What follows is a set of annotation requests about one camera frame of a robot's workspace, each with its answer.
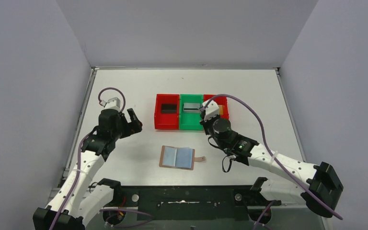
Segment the white tabletop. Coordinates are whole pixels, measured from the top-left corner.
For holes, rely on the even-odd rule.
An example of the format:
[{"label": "white tabletop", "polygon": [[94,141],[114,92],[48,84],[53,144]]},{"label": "white tabletop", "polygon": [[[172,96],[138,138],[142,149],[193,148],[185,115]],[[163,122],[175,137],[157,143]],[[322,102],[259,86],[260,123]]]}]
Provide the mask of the white tabletop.
[{"label": "white tabletop", "polygon": [[[154,129],[156,94],[234,95],[249,104],[261,117],[271,149],[302,160],[296,135],[274,70],[98,70],[79,141],[98,124],[103,109],[97,100],[105,87],[116,87],[126,96],[126,109],[133,108],[143,123],[143,131],[116,142],[116,148],[93,181],[102,178],[118,180],[122,185],[242,185],[253,184],[257,177],[282,178],[259,168],[238,162],[229,173],[222,172],[223,152],[211,147],[201,131],[158,131]],[[107,100],[119,94],[106,91]],[[232,129],[262,142],[262,133],[254,116],[242,105],[228,99]],[[190,147],[195,156],[206,162],[195,162],[194,170],[159,167],[162,145]],[[76,152],[72,165],[76,163]]]}]

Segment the purple cable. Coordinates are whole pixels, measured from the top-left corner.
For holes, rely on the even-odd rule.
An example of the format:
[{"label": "purple cable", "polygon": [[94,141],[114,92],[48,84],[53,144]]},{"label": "purple cable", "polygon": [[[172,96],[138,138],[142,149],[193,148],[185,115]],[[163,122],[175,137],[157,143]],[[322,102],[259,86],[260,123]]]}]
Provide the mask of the purple cable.
[{"label": "purple cable", "polygon": [[260,223],[260,220],[262,219],[263,215],[269,210],[270,206],[272,206],[274,204],[275,200],[272,200],[272,202],[270,202],[263,210],[263,212],[260,214],[259,218],[257,219],[257,221],[254,223],[254,226],[253,226],[253,230],[255,230],[257,228],[257,225],[261,224],[263,225],[262,223]]},{"label": "purple cable", "polygon": [[77,186],[78,179],[80,178],[80,169],[81,169],[81,148],[85,141],[85,139],[90,135],[87,134],[80,142],[80,145],[78,147],[78,154],[77,154],[77,174],[75,175],[74,182],[72,183],[72,186],[69,190],[69,193],[67,193],[66,198],[64,198],[63,203],[61,204],[60,208],[58,209],[56,215],[54,216],[53,222],[51,222],[50,228],[48,230],[52,230],[54,228],[54,225],[56,224],[58,217],[60,216],[61,212],[63,211],[64,206],[66,205],[69,197],[71,196],[72,192],[74,191],[75,186]]},{"label": "purple cable", "polygon": [[[131,209],[119,209],[119,208],[108,208],[108,209],[101,209],[99,210],[100,212],[103,212],[103,211],[120,211],[120,212],[131,212],[131,213],[136,213],[136,214],[141,214],[141,215],[145,215],[145,216],[148,216],[148,217],[151,217],[151,219],[149,220],[146,220],[144,222],[140,222],[140,223],[137,223],[137,224],[130,224],[130,225],[122,225],[122,226],[118,226],[118,225],[114,225],[113,228],[131,228],[131,227],[137,227],[137,226],[142,226],[144,224],[147,224],[149,223],[150,221],[153,220],[153,216],[149,213],[145,213],[145,212],[141,212],[141,211],[137,211],[137,210],[131,210]],[[114,216],[117,216],[118,214],[115,214],[115,215],[111,215],[109,216],[108,218],[106,218],[105,222],[108,222],[108,220]]]},{"label": "purple cable", "polygon": [[121,94],[122,99],[123,99],[123,106],[122,106],[122,108],[121,108],[121,111],[120,111],[120,112],[122,112],[122,111],[123,111],[123,109],[125,108],[126,99],[125,99],[125,96],[123,95],[122,91],[120,91],[120,90],[119,90],[119,89],[117,89],[117,88],[114,88],[114,87],[107,87],[107,88],[102,89],[101,91],[99,91],[99,94],[98,94],[98,101],[99,101],[99,103],[101,103],[101,94],[102,94],[104,91],[106,91],[106,90],[115,90],[115,91],[117,91],[118,93],[120,93],[120,94]]},{"label": "purple cable", "polygon": [[[266,134],[265,134],[265,130],[263,128],[263,122],[260,119],[260,117],[257,115],[257,113],[250,107],[248,106],[248,104],[246,104],[245,102],[243,102],[241,99],[234,97],[232,95],[228,95],[228,94],[218,94],[213,96],[211,99],[208,100],[207,104],[205,104],[204,107],[200,108],[200,111],[204,111],[206,107],[208,107],[209,103],[214,100],[217,97],[229,97],[234,99],[235,101],[241,103],[243,106],[245,106],[257,119],[257,121],[259,122],[260,125],[260,129],[262,130],[262,136],[263,136],[263,144],[266,147],[267,151],[269,152],[270,156],[273,157],[273,153],[271,152],[267,141],[266,141]],[[336,218],[343,220],[344,218],[341,217],[341,215],[339,215],[338,213],[336,213],[334,210],[332,210],[330,207],[328,207],[323,201],[321,201],[316,195],[314,195],[314,193],[312,193],[306,186],[305,184],[303,184],[302,181],[300,181],[299,179],[297,179],[295,176],[293,176],[293,174],[291,174],[285,167],[284,165],[277,160],[277,158],[274,158],[275,162],[281,167],[281,169],[283,169],[287,175],[289,175],[302,189],[304,189],[312,198],[314,198],[315,201],[317,201],[322,207],[324,207],[326,210],[328,210],[330,213],[332,213],[332,215],[334,215]]]}]

